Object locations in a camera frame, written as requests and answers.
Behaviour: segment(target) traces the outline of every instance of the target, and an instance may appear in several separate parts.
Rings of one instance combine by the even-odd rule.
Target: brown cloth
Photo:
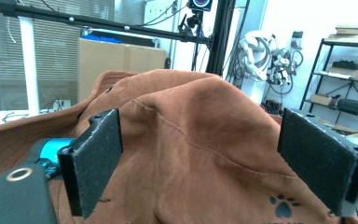
[[[61,223],[358,223],[328,215],[277,152],[278,122],[212,74],[105,72],[87,100],[0,125],[0,174],[38,139],[77,137],[90,116],[112,108],[119,165],[85,221],[71,216],[63,182],[50,181]]]

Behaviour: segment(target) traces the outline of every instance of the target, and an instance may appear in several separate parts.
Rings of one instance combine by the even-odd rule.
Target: paw print logo
[[[294,198],[285,198],[284,195],[280,194],[277,198],[270,197],[270,202],[272,204],[277,204],[277,207],[275,208],[275,216],[277,217],[291,217],[292,216],[292,208],[293,207],[299,207],[301,203],[296,203]]]

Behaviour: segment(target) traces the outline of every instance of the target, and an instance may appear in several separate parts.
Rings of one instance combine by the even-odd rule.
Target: box on shelf
[[[341,75],[349,75],[349,76],[351,76],[353,78],[353,80],[358,81],[358,70],[331,67],[329,72],[338,73],[338,74],[341,74]]]
[[[337,99],[333,99],[331,96],[314,94],[310,97],[310,101],[319,105],[336,105]]]
[[[319,120],[324,126],[328,127],[329,129],[343,135],[344,137],[358,137],[358,131],[354,129],[350,129],[341,125],[337,125],[334,123],[331,123],[325,119]]]

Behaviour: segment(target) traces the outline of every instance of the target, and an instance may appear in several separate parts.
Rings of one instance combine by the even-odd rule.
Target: window blind
[[[143,0],[45,2],[52,9],[68,14],[129,24],[144,21]],[[42,1],[22,0],[21,4],[50,10]],[[72,105],[77,103],[77,41],[80,30],[81,27],[63,23],[34,20],[36,73],[41,108],[56,99],[71,100]],[[27,108],[20,21],[0,14],[0,110]]]

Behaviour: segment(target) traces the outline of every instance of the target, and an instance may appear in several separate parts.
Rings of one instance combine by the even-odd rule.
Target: white wall
[[[268,1],[262,30],[274,33],[283,47],[289,46],[293,31],[304,32],[302,39],[304,62],[297,68],[294,89],[283,96],[284,107],[299,109],[320,41],[329,34],[333,34],[338,23],[358,23],[358,0]],[[344,51],[341,53],[343,53],[341,55],[348,56]],[[267,99],[280,101],[281,96],[270,92]],[[321,113],[328,113],[331,118],[337,115],[335,111],[329,109]],[[355,116],[344,115],[344,117],[340,119],[339,124],[358,128],[356,122],[350,121],[350,119],[356,119]]]

